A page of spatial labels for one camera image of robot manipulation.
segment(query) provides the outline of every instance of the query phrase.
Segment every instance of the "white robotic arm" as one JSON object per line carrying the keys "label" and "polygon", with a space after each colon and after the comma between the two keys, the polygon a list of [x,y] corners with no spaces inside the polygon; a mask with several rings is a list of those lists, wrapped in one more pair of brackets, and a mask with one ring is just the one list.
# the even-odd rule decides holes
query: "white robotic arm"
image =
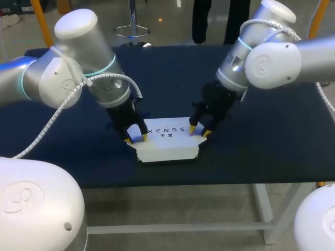
{"label": "white robotic arm", "polygon": [[296,43],[263,43],[245,61],[248,81],[261,89],[292,82],[335,81],[335,36]]}
{"label": "white robotic arm", "polygon": [[[0,65],[0,106],[33,100],[59,108],[84,81],[124,141],[131,143],[127,129],[132,124],[139,126],[145,140],[148,128],[136,109],[141,91],[132,79],[123,75],[97,21],[93,11],[75,10],[57,22],[54,29],[57,43],[41,58],[25,56]],[[80,93],[78,88],[64,108],[74,105]]]}

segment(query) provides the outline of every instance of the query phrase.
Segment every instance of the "table leg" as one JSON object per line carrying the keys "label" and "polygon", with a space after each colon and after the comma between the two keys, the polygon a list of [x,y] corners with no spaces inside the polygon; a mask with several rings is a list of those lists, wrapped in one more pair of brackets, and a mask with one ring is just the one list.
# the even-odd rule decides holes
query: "table leg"
{"label": "table leg", "polygon": [[275,244],[289,226],[297,209],[302,201],[310,194],[315,186],[315,182],[293,183],[287,192],[277,213],[274,215],[272,223],[273,229],[264,232],[266,244]]}
{"label": "table leg", "polygon": [[72,11],[70,0],[57,0],[57,10],[59,14],[66,14]]}
{"label": "table leg", "polygon": [[256,196],[256,203],[262,222],[271,222],[273,213],[267,196],[265,184],[253,184],[253,190]]}

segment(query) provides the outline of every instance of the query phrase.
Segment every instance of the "white cable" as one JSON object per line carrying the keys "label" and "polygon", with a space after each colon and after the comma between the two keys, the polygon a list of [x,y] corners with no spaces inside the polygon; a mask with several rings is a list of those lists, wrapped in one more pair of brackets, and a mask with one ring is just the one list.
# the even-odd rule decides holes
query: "white cable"
{"label": "white cable", "polygon": [[[68,67],[69,67],[69,69],[71,71],[72,78],[75,78],[74,74],[73,74],[73,64],[69,60],[70,58],[67,57],[67,56],[65,56],[64,53],[62,53],[60,50],[58,50],[55,46],[50,47],[50,50],[52,50],[55,54],[57,54],[62,59],[64,59],[64,61],[66,62],[66,64],[68,65]],[[93,85],[93,83],[90,81],[90,79],[87,78],[83,73],[82,73],[82,78],[87,83],[88,86],[92,86]],[[135,89],[135,91],[137,93],[138,98],[143,98],[141,90],[138,87],[138,85],[131,78],[129,78],[127,81],[134,87],[134,89]]]}
{"label": "white cable", "polygon": [[[114,74],[114,73],[105,73],[105,74],[99,74],[93,77],[90,77],[88,80],[89,81],[94,81],[99,78],[106,78],[106,77],[111,77],[111,78],[120,78],[125,81],[128,81],[132,85],[136,85],[136,83],[128,76],[122,75],[122,74]],[[51,119],[48,121],[46,126],[42,129],[42,131],[39,133],[39,135],[34,139],[34,141],[26,148],[24,149],[21,153],[18,155],[14,156],[13,158],[22,158],[25,155],[27,155],[44,137],[44,135],[47,133],[47,131],[50,129],[52,124],[56,121],[60,113],[63,111],[64,107],[67,105],[67,103],[71,100],[71,98],[74,97],[74,95],[83,87],[86,85],[85,81],[82,81],[80,84],[78,84],[72,92],[67,96],[67,98],[64,100],[64,102],[61,104],[61,106],[56,110],[56,112],[53,114]]]}
{"label": "white cable", "polygon": [[6,62],[8,59],[8,56],[7,56],[7,51],[6,51],[5,42],[4,42],[4,29],[2,27],[2,17],[1,16],[0,16],[0,35],[1,35],[2,48],[4,50],[4,57],[5,57],[4,62]]}
{"label": "white cable", "polygon": [[[243,29],[248,26],[248,25],[251,25],[251,24],[265,24],[265,25],[268,25],[270,27],[273,27],[275,29],[278,30],[278,33],[284,33],[284,34],[287,34],[288,36],[292,37],[295,41],[300,41],[301,38],[295,33],[295,31],[291,28],[287,28],[287,27],[284,27],[282,26],[281,24],[278,24],[277,22],[274,22],[274,21],[268,21],[268,20],[263,20],[263,19],[251,19],[251,20],[248,20],[246,21],[240,28],[240,33],[242,33]],[[334,106],[331,104],[331,102],[327,99],[327,96],[325,95],[325,93],[323,92],[321,86],[320,86],[320,83],[319,82],[316,82],[316,87],[317,87],[317,90],[321,96],[321,98],[323,99],[323,101],[325,102],[326,106],[332,111],[335,113],[335,108]]]}

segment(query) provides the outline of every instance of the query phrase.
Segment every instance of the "person's leg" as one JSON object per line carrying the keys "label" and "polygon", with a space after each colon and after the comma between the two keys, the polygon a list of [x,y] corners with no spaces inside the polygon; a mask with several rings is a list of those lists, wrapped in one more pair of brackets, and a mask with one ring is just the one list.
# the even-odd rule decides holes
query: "person's leg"
{"label": "person's leg", "polygon": [[249,19],[250,0],[230,0],[224,44],[234,44],[240,36],[241,25]]}
{"label": "person's leg", "polygon": [[211,0],[194,0],[192,16],[192,39],[195,43],[206,40],[207,18]]}

